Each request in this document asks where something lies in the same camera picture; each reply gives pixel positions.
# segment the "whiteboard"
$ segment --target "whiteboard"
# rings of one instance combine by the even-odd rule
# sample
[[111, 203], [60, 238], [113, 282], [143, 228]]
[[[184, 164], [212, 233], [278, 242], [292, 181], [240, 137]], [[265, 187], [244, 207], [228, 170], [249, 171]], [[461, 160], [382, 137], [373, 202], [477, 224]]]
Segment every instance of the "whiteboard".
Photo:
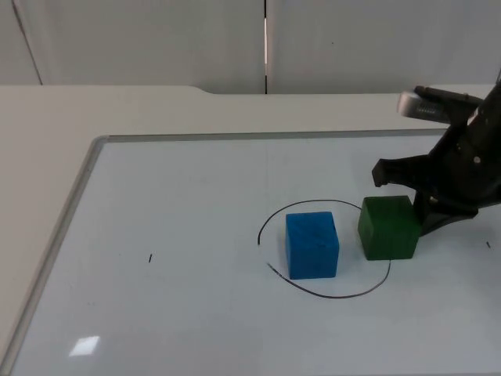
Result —
[[375, 284], [387, 263], [363, 258], [356, 209], [291, 208], [257, 246], [266, 218], [294, 201], [411, 194], [375, 188], [371, 169], [438, 136], [284, 137], [106, 143], [13, 375], [500, 372], [499, 208], [423, 237], [385, 284], [344, 301], [305, 294], [265, 262], [286, 273], [287, 212], [330, 210], [338, 275], [301, 285]]

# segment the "whiteboard frame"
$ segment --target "whiteboard frame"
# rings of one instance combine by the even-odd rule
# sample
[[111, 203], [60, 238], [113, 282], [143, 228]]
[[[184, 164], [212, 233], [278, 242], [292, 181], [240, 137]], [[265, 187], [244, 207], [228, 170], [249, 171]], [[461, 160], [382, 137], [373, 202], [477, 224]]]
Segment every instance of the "whiteboard frame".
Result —
[[74, 181], [70, 194], [59, 215], [52, 235], [43, 252], [36, 278], [31, 285], [25, 306], [20, 314], [12, 339], [5, 356], [0, 363], [0, 376], [11, 374], [17, 355], [23, 345], [23, 340], [29, 329], [31, 319], [37, 309], [47, 279], [56, 262], [61, 244], [70, 227], [74, 213], [77, 210], [87, 182], [92, 174], [101, 150], [107, 143], [145, 143], [145, 142], [175, 142], [175, 141], [231, 141], [252, 139], [318, 139], [318, 138], [358, 138], [358, 137], [388, 137], [388, 136], [439, 136], [444, 129], [396, 130], [396, 131], [341, 131], [341, 132], [270, 132], [270, 133], [223, 133], [196, 135], [137, 135], [137, 136], [100, 136], [94, 139]]

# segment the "tabletop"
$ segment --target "tabletop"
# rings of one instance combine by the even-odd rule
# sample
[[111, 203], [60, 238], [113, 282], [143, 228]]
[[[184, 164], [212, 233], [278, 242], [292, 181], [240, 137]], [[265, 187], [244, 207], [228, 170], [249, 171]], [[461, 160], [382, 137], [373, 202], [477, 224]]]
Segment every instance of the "tabletop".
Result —
[[[484, 96], [490, 86], [447, 87]], [[217, 96], [189, 87], [0, 87], [0, 359], [94, 139], [104, 135], [443, 128], [398, 94]]]

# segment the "black mark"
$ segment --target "black mark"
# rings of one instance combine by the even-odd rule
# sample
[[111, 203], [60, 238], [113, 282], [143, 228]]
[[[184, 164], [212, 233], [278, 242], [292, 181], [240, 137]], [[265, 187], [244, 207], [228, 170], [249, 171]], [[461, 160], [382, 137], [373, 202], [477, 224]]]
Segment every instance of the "black mark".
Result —
[[[308, 202], [339, 202], [341, 204], [346, 204], [346, 205], [350, 205], [352, 206], [353, 208], [357, 208], [358, 210], [362, 210], [362, 208], [360, 208], [359, 206], [355, 205], [355, 204], [352, 204], [351, 202], [347, 202], [347, 201], [343, 201], [343, 200], [333, 200], [333, 199], [321, 199], [321, 200], [306, 200], [306, 201], [298, 201], [298, 202], [294, 202], [293, 204], [288, 204], [287, 206], [284, 206], [283, 208], [275, 211], [273, 214], [271, 214], [268, 219], [266, 219], [266, 222], [265, 224], [261, 227], [261, 229], [259, 230], [259, 234], [258, 234], [258, 246], [261, 245], [261, 234], [263, 232], [263, 230], [265, 229], [266, 225], [268, 224], [268, 222], [277, 214], [279, 214], [281, 211], [287, 209], [287, 208], [290, 208], [292, 206], [295, 206], [295, 205], [299, 205], [299, 204], [305, 204], [305, 203], [308, 203]], [[350, 294], [350, 295], [324, 295], [324, 294], [319, 294], [318, 292], [314, 292], [314, 291], [311, 291], [311, 290], [308, 290], [307, 288], [304, 288], [296, 283], [294, 283], [292, 280], [289, 280], [287, 277], [284, 277], [277, 269], [275, 269], [273, 267], [272, 264], [270, 264], [269, 262], [266, 263], [266, 265], [268, 266], [268, 268], [270, 268], [278, 277], [282, 278], [283, 280], [285, 280], [288, 284], [294, 286], [295, 288], [298, 288], [299, 290], [302, 290], [304, 292], [307, 292], [308, 294], [311, 294], [311, 295], [314, 295], [314, 296], [318, 296], [319, 298], [325, 298], [325, 299], [349, 299], [349, 298], [356, 298], [358, 296], [363, 296], [363, 295], [367, 295], [369, 294], [370, 292], [376, 290], [381, 284], [383, 284], [387, 279], [388, 279], [388, 276], [390, 275], [390, 270], [391, 270], [391, 260], [388, 260], [388, 268], [386, 270], [386, 274], [384, 274], [384, 277], [382, 280], [380, 280], [377, 284], [375, 284], [374, 286], [372, 286], [369, 290], [365, 290], [365, 291], [362, 291], [362, 292], [358, 292], [356, 294]]]

